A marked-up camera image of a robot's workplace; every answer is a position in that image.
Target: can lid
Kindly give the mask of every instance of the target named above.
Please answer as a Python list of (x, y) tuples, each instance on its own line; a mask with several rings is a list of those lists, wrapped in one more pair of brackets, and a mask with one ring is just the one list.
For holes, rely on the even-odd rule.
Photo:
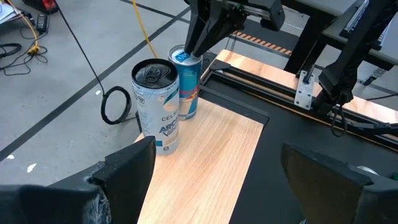
[(184, 51), (184, 45), (177, 45), (170, 50), (169, 57), (174, 63), (179, 65), (196, 65), (201, 61), (201, 57), (195, 57)]
[(147, 88), (164, 88), (177, 79), (177, 69), (164, 59), (148, 59), (138, 63), (131, 72), (132, 80)]

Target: white can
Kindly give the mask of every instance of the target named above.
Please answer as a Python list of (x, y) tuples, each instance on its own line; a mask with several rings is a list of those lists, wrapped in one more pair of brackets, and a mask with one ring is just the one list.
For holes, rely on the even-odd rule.
[(155, 136), (158, 154), (178, 146), (179, 78), (173, 63), (149, 59), (132, 69), (132, 89), (144, 136)]

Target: celsius can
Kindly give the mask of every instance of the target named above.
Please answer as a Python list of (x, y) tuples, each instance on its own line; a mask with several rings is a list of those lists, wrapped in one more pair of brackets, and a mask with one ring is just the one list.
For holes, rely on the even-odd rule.
[(138, 63), (131, 72), (144, 136), (155, 136), (156, 152), (168, 154), (178, 146), (179, 77), (163, 59)]
[(180, 120), (194, 117), (198, 107), (199, 79), (202, 56), (197, 58), (184, 51), (184, 45), (170, 49), (169, 60), (180, 77)]

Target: black table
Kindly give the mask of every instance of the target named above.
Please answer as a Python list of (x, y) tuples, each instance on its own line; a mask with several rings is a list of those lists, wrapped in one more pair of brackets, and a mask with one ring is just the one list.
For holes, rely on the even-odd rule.
[[(260, 98), (210, 79), (206, 86), (270, 114), (249, 166), (230, 223), (299, 223), (304, 219), (280, 164), (284, 142), (312, 149), (380, 175), (398, 171), (398, 154), (353, 135), (336, 138), (329, 126), (304, 118)], [(209, 93), (201, 97), (257, 121), (262, 116)]]

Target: metal bracket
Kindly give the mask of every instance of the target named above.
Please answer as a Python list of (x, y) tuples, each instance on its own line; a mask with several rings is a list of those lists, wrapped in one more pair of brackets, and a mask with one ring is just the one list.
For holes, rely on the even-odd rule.
[(308, 83), (304, 82), (304, 78), (307, 76), (306, 71), (301, 71), (300, 78), (297, 84), (296, 96), (294, 98), (294, 104), (303, 109), (310, 110), (312, 104), (312, 93), (313, 84), (315, 83), (315, 75), (308, 74)]

